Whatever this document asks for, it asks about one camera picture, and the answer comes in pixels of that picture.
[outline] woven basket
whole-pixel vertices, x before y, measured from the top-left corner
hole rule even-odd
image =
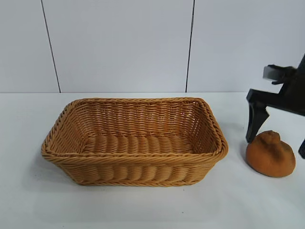
[[[42,156],[82,185],[191,185],[227,151],[199,98],[76,100],[42,144]]]

